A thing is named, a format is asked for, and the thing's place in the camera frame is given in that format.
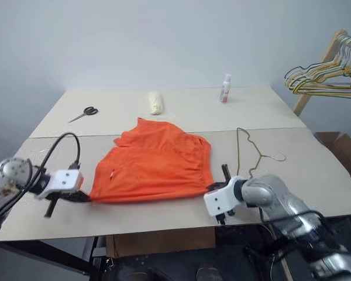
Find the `wooden rack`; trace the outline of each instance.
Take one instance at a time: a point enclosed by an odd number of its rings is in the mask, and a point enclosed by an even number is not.
[[[343,29],[337,31],[334,34],[333,39],[330,42],[329,47],[328,47],[325,55],[323,56],[321,62],[326,63],[327,61],[333,60],[335,55],[337,54],[339,48],[340,48],[340,44],[343,44],[343,45],[351,48],[351,41],[346,42],[346,40],[345,40],[346,38],[351,39],[351,36],[347,35],[347,31],[345,31]],[[300,113],[302,113],[303,109],[305,108],[305,106],[307,105],[307,103],[311,97],[312,97],[311,95],[300,95],[297,103],[292,108],[292,110],[294,111],[294,113],[297,116],[299,116]]]

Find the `table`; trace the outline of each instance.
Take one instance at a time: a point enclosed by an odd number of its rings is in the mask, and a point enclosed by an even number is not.
[[[310,208],[327,217],[351,214],[351,178],[327,148],[269,87],[233,88],[229,102],[218,102],[218,89],[163,90],[165,113],[153,117],[148,111],[147,91],[66,92],[31,134],[16,156],[40,163],[55,137],[64,131],[80,136],[82,189],[90,191],[97,163],[113,147],[122,131],[136,125],[137,117],[169,120],[212,145],[211,170],[215,181],[223,180],[221,164],[230,173],[237,167],[237,126],[249,129],[260,150],[272,156],[278,150],[285,162],[263,159],[255,175],[274,173]],[[100,112],[68,124],[87,106]],[[242,173],[257,159],[252,146],[240,134]],[[66,168],[75,158],[73,139],[65,138],[50,158],[49,171]],[[202,197],[141,204],[71,203],[59,200],[51,219],[43,218],[48,202],[24,196],[0,230],[0,241],[93,237],[108,234],[194,228],[217,225],[209,217]],[[227,224],[260,221],[255,209],[240,206]]]

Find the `white wall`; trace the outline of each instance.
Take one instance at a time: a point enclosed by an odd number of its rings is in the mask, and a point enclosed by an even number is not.
[[[319,61],[351,1],[0,0],[0,160],[65,90],[271,85]],[[351,100],[312,98],[313,131],[351,134]]]

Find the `cardboard box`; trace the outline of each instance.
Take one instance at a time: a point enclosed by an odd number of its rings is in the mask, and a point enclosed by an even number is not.
[[[347,134],[339,137],[340,132],[319,132],[317,139],[325,145],[341,162],[351,175],[351,137]]]
[[[215,228],[201,227],[106,236],[106,255],[148,255],[216,247]]]

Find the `white bottle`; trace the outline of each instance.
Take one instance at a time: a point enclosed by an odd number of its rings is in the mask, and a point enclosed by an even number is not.
[[[228,101],[228,94],[230,91],[230,82],[231,82],[232,76],[230,74],[225,75],[225,79],[222,82],[222,89],[220,93],[220,102],[225,103]]]

